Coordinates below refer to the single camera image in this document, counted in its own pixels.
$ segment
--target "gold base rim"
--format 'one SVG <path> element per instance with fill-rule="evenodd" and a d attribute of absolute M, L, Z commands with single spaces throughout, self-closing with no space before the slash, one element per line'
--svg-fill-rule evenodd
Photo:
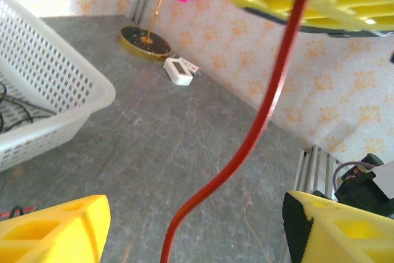
<path fill-rule="evenodd" d="M 123 48 L 125 48 L 127 51 L 131 52 L 132 54 L 139 56 L 141 58 L 151 60 L 151 61 L 164 61 L 166 60 L 170 54 L 171 54 L 171 47 L 170 51 L 168 54 L 155 54 L 149 51 L 146 51 L 145 49 L 141 49 L 138 46 L 135 46 L 131 42 L 129 42 L 123 35 L 122 35 L 122 29 L 123 28 L 140 28 L 139 26 L 124 26 L 119 30 L 119 43 Z"/>

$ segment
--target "gold pole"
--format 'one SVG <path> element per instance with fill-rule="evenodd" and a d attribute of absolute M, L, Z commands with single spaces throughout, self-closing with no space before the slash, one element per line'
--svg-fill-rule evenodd
<path fill-rule="evenodd" d="M 157 6 L 157 8 L 156 8 L 155 15 L 153 16 L 153 19 L 152 19 L 152 21 L 150 22 L 149 30 L 148 30 L 148 34 L 147 34 L 147 37 L 146 37 L 146 39 L 145 39 L 145 42 L 148 42 L 148 40 L 149 40 L 149 35 L 150 35 L 150 33 L 152 32 L 152 28 L 153 28 L 153 25 L 155 24 L 155 21 L 156 21 L 156 18 L 157 18 L 157 16 L 158 16 L 158 14 L 159 14 L 159 10 L 160 10 L 161 3 L 162 3 L 162 2 L 163 2 L 163 0 L 159 0 L 159 4 L 158 4 L 158 6 Z"/>

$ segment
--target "white digital thermometer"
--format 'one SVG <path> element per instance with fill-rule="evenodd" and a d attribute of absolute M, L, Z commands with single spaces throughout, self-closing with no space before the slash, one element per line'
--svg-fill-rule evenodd
<path fill-rule="evenodd" d="M 164 69 L 177 86 L 188 86 L 193 79 L 193 75 L 179 59 L 167 58 Z"/>

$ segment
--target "digital display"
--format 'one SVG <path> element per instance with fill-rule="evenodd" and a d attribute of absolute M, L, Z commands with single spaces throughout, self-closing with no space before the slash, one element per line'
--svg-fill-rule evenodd
<path fill-rule="evenodd" d="M 175 68 L 178 70 L 179 74 L 186 74 L 185 70 L 183 69 L 182 65 L 179 62 L 172 62 Z"/>

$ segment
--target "red cable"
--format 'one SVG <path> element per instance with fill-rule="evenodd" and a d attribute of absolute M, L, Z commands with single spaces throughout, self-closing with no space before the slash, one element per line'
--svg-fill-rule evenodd
<path fill-rule="evenodd" d="M 271 81 L 265 94 L 260 110 L 253 122 L 249 134 L 246 136 L 243 144 L 236 152 L 230 162 L 221 170 L 216 177 L 214 177 L 204 188 L 197 192 L 190 198 L 175 214 L 168 227 L 166 238 L 163 243 L 163 250 L 161 251 L 160 263 L 169 263 L 172 242 L 175 234 L 182 223 L 183 219 L 209 195 L 213 194 L 220 186 L 222 186 L 236 171 L 241 167 L 243 162 L 253 150 L 263 130 L 267 126 L 279 95 L 282 91 L 284 80 L 287 74 L 287 61 L 292 50 L 292 45 L 296 39 L 299 24 L 304 12 L 306 0 L 295 0 L 291 16 L 287 22 L 286 31 L 284 32 L 281 47 L 276 58 L 275 67 L 272 72 Z"/>

